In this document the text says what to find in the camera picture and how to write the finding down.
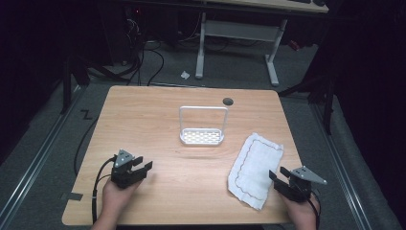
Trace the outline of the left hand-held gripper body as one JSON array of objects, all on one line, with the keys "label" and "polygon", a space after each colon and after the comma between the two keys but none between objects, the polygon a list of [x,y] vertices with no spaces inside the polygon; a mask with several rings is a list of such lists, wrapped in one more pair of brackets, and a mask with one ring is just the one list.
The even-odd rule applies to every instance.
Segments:
[{"label": "left hand-held gripper body", "polygon": [[119,188],[126,189],[129,186],[143,180],[137,175],[138,170],[132,170],[132,160],[135,159],[134,155],[124,149],[120,149],[116,155],[116,159],[111,171],[111,181],[114,182]]}]

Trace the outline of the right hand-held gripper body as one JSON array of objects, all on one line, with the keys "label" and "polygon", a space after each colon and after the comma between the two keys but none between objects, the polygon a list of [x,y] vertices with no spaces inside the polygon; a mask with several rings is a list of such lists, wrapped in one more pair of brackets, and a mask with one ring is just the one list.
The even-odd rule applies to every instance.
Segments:
[{"label": "right hand-held gripper body", "polygon": [[291,175],[286,183],[287,191],[280,192],[289,200],[302,203],[310,199],[312,184],[327,185],[327,181],[306,166],[290,171]]}]

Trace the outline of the white towel with stitched border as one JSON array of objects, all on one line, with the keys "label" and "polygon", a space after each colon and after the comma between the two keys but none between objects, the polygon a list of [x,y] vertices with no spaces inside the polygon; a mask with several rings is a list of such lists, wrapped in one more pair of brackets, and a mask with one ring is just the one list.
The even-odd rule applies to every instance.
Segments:
[{"label": "white towel with stitched border", "polygon": [[228,190],[255,210],[261,210],[283,155],[283,145],[252,133],[244,142],[228,175]]}]

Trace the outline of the white towel rack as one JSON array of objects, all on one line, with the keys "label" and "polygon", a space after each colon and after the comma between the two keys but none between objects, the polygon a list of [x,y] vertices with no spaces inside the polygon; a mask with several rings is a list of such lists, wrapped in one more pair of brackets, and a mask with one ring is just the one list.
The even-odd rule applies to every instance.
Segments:
[{"label": "white towel rack", "polygon": [[186,146],[219,146],[225,137],[228,113],[224,106],[180,106],[181,142]]}]

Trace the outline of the person's left hand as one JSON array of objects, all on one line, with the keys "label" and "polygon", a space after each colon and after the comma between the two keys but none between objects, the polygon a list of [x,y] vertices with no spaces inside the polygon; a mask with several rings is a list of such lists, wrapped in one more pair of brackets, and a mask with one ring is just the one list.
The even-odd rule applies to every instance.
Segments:
[{"label": "person's left hand", "polygon": [[99,219],[109,219],[118,223],[121,213],[140,185],[141,181],[126,189],[121,189],[108,180],[102,190],[102,208]]}]

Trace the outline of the person's right hand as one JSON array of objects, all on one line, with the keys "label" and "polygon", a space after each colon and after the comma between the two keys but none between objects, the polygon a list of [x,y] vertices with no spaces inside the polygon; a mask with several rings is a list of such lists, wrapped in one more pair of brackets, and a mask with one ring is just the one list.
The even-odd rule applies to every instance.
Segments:
[{"label": "person's right hand", "polygon": [[308,202],[298,203],[289,200],[284,195],[280,195],[280,198],[286,205],[287,213],[296,230],[317,230],[317,218],[314,210],[320,211],[320,204],[314,195],[310,197],[311,204]]}]

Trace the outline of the black metal stand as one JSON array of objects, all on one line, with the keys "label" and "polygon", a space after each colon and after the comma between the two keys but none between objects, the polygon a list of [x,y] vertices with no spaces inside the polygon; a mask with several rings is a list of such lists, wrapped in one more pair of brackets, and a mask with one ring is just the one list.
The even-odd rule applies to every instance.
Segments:
[{"label": "black metal stand", "polygon": [[279,92],[280,97],[286,97],[294,92],[308,91],[307,101],[310,104],[324,105],[324,112],[322,115],[322,125],[325,132],[330,135],[330,122],[333,112],[333,98],[334,98],[334,86],[336,77],[334,75],[318,76],[311,80],[304,80],[299,84],[296,84],[288,89]]},{"label": "black metal stand", "polygon": [[65,114],[71,105],[72,100],[72,79],[75,79],[78,86],[87,87],[90,83],[90,77],[88,68],[92,68],[99,72],[103,77],[107,77],[113,81],[129,81],[125,79],[124,75],[127,75],[136,70],[138,64],[133,64],[130,68],[120,72],[113,73],[107,68],[99,65],[98,63],[91,61],[85,57],[69,56],[63,63],[63,101],[61,113]]}]

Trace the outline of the white-legged desk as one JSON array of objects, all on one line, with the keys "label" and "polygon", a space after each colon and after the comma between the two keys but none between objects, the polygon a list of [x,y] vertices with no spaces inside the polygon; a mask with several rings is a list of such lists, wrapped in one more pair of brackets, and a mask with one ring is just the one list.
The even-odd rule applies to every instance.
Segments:
[{"label": "white-legged desk", "polygon": [[[323,0],[202,0],[203,7],[213,4],[225,4],[236,7],[252,7],[258,10],[274,10],[277,12],[303,12],[328,13],[328,7]],[[279,85],[275,70],[274,58],[280,46],[282,36],[287,24],[284,16],[278,26],[256,25],[230,20],[207,19],[206,13],[201,13],[199,49],[196,60],[195,77],[204,76],[205,38],[207,36],[236,38],[271,42],[273,47],[270,53],[264,56],[270,82],[273,86]]]}]

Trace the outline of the silver floor rail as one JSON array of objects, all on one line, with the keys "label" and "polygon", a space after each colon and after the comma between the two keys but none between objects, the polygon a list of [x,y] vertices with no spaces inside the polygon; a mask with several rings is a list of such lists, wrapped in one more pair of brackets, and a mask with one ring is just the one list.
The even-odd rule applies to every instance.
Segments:
[{"label": "silver floor rail", "polygon": [[85,90],[84,86],[76,86],[72,101],[63,110],[63,91],[59,87],[29,122],[11,155],[0,166],[0,230],[6,230],[10,225],[42,170],[71,108]]},{"label": "silver floor rail", "polygon": [[350,180],[349,174],[345,169],[344,163],[339,155],[339,151],[336,148],[333,138],[330,134],[327,133],[324,127],[321,108],[316,104],[311,104],[309,107],[327,143],[328,153],[332,161],[333,169],[336,172],[336,176],[358,229],[372,230],[371,223],[365,213],[363,205],[361,204],[360,197]]}]

